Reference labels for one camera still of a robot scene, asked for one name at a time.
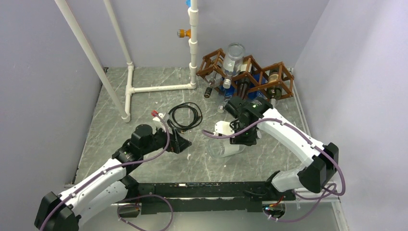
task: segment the robotic arm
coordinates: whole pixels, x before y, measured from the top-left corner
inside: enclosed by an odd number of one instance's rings
[[[122,201],[128,194],[137,195],[137,192],[131,191],[138,190],[138,182],[129,174],[140,166],[144,155],[161,148],[166,149],[161,153],[168,151],[178,154],[191,146],[191,142],[182,138],[175,129],[172,134],[166,134],[163,122],[167,115],[160,113],[158,116],[160,119],[153,119],[156,133],[149,125],[137,126],[131,138],[101,168],[59,195],[53,192],[45,195],[37,212],[35,226],[44,231],[77,231],[109,205]]]
[[[338,163],[339,153],[337,146],[333,143],[324,145],[303,133],[265,99],[258,97],[247,102],[239,97],[233,97],[226,104],[225,110],[236,119],[230,123],[230,128],[221,130],[232,129],[233,134],[230,130],[224,134],[218,132],[228,136],[220,137],[204,133],[206,136],[216,139],[229,137],[230,144],[251,146],[256,144],[257,130],[260,129],[288,147],[301,160],[302,163],[298,168],[277,171],[269,177],[267,182],[271,184],[272,191],[276,194],[302,187],[313,193],[319,193],[336,173],[335,164]]]

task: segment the gray marble surface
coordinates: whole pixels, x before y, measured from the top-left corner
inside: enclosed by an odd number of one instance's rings
[[[133,75],[134,87],[165,86],[189,82],[188,68],[136,68]],[[109,68],[108,78],[119,99],[125,102],[126,68]],[[174,90],[137,93],[132,96],[131,121],[124,123],[104,87],[99,95],[92,124],[81,157],[75,183],[100,168],[122,143],[130,138],[139,124],[153,125],[150,112],[168,112],[183,102],[195,102],[203,111],[203,122],[183,137],[192,146],[180,154],[164,153],[161,157],[143,163],[131,173],[139,182],[205,182],[205,181],[250,181],[266,180],[277,170],[297,167],[300,161],[288,148],[273,137],[263,133],[258,144],[239,154],[221,159],[206,154],[208,138],[201,129],[213,131],[220,120],[231,121],[232,117],[217,112],[223,97],[213,93],[209,99],[203,97],[206,85],[198,77],[195,90]],[[294,98],[277,102],[276,108],[294,125],[304,130]],[[187,123],[192,119],[188,110],[177,111],[177,119]],[[147,156],[156,155],[158,151]]]

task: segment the floor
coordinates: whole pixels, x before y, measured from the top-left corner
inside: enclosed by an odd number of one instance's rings
[[[119,99],[125,102],[126,68],[109,68],[108,78]],[[134,71],[133,86],[165,86],[189,82],[188,68],[152,68],[141,67]],[[227,112],[217,112],[217,106],[223,97],[212,94],[209,99],[203,97],[205,82],[197,79],[195,90],[174,90],[137,93],[132,96],[131,121],[124,123],[104,87],[101,89],[95,108],[92,124],[79,163],[75,183],[100,168],[122,143],[130,138],[139,124],[153,126],[150,112],[168,112],[183,102],[195,102],[203,111],[203,122],[197,128],[183,134],[192,142],[192,146],[180,154],[165,153],[154,161],[144,163],[131,173],[139,182],[206,182],[206,181],[250,181],[266,180],[277,170],[297,167],[300,161],[285,146],[273,137],[263,133],[258,144],[236,155],[215,159],[206,154],[208,138],[202,129],[214,130],[214,124],[220,120],[231,121]],[[303,127],[295,98],[278,101],[276,108],[294,125]],[[176,114],[181,123],[192,119],[192,114],[180,111]]]

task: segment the wooden frame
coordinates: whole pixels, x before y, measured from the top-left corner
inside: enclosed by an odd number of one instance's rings
[[[224,61],[225,53],[222,49],[218,49],[216,51],[213,51],[209,53],[208,55],[203,57],[203,62],[201,63],[200,69],[197,72],[197,75],[200,76],[201,78],[205,78],[205,76],[211,74],[213,71],[217,71],[221,76],[224,78],[226,75],[222,72],[222,65]],[[236,81],[247,77],[251,83],[254,85],[254,87],[250,88],[248,90],[248,93],[254,92],[254,91],[260,91],[262,94],[264,94],[267,99],[269,100],[270,97],[268,96],[266,89],[273,87],[273,86],[281,86],[282,89],[286,92],[282,92],[282,96],[280,99],[286,99],[289,97],[293,97],[293,80],[294,77],[293,75],[289,72],[289,70],[285,67],[285,64],[283,62],[279,62],[276,64],[272,64],[270,66],[261,68],[261,66],[255,61],[252,55],[245,56],[243,59],[243,62],[248,62],[252,64],[252,67],[254,68],[254,75],[259,74],[260,78],[257,81],[253,75],[250,73],[250,65],[247,65],[246,71],[241,73],[240,75],[237,75],[232,78],[231,85],[237,89],[237,85],[235,84]],[[278,79],[276,81],[268,83],[268,75],[266,74],[267,71],[277,71],[278,72]],[[267,83],[262,84],[262,80],[265,78]],[[215,88],[216,91],[220,93],[220,89],[218,87]]]

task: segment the red cap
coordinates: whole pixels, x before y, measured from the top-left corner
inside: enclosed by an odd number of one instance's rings
[[[153,116],[153,117],[156,117],[156,115],[158,115],[158,114],[159,114],[159,113],[158,113],[156,110],[153,110],[153,111],[152,111],[152,116]]]

